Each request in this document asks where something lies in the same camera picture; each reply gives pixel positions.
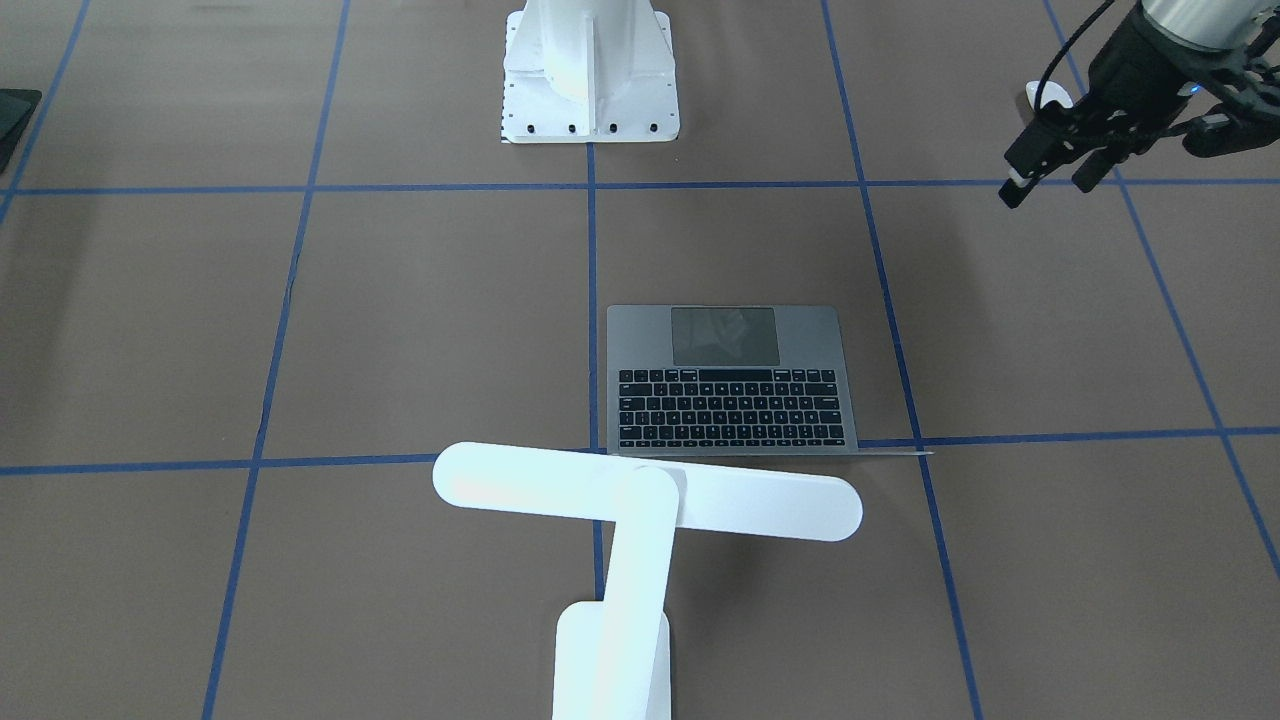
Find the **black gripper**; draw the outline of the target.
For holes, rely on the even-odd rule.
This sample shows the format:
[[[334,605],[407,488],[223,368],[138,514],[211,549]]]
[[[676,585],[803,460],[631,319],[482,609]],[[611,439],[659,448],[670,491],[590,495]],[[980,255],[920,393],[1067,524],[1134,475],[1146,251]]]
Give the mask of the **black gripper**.
[[[1074,118],[1037,115],[1009,146],[998,197],[1016,209],[1046,176],[1074,163],[1076,151],[1098,147],[1071,174],[1080,192],[1092,192],[1126,160],[1126,145],[1106,145],[1108,136],[1137,136],[1143,151],[1185,109],[1194,83],[1176,55],[1224,53],[1230,41],[1229,5],[1135,6],[1091,63],[1091,87]]]

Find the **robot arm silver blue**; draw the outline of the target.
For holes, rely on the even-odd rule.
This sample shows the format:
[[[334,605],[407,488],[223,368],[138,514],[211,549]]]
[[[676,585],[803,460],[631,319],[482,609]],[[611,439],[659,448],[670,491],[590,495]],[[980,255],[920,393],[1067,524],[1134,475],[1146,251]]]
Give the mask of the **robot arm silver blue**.
[[[1088,69],[1071,100],[1053,85],[1055,54],[1027,86],[1029,118],[1005,152],[998,196],[1018,208],[1062,167],[1091,192],[1117,165],[1179,138],[1194,158],[1263,149],[1277,141],[1275,1],[1138,1]]]

